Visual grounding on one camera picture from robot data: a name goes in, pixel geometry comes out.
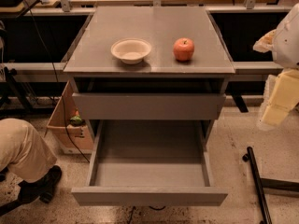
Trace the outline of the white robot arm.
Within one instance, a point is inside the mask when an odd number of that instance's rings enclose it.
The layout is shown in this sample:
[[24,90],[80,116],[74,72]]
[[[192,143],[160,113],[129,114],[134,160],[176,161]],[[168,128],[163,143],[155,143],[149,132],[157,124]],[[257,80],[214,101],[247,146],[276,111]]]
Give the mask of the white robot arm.
[[255,42],[255,51],[272,52],[273,61],[283,67],[266,80],[257,126],[275,129],[299,104],[299,4],[292,7],[276,29]]

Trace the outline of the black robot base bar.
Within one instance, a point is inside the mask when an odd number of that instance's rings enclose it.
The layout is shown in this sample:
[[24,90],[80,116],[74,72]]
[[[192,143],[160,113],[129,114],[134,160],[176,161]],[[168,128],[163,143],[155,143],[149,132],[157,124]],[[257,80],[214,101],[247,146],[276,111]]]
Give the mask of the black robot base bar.
[[247,147],[247,152],[243,155],[242,160],[244,162],[248,161],[250,164],[250,170],[252,173],[256,193],[259,200],[260,210],[263,217],[260,224],[272,224],[272,219],[265,198],[264,189],[277,189],[283,191],[299,192],[299,183],[261,177],[252,147]]

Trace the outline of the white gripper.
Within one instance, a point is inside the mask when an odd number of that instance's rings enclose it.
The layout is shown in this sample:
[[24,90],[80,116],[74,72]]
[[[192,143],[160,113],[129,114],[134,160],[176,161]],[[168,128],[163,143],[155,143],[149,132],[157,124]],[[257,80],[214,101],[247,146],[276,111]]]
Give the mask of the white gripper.
[[270,131],[289,115],[285,110],[293,110],[299,104],[299,71],[285,69],[277,76],[269,75],[263,98],[265,104],[259,109],[257,127]]

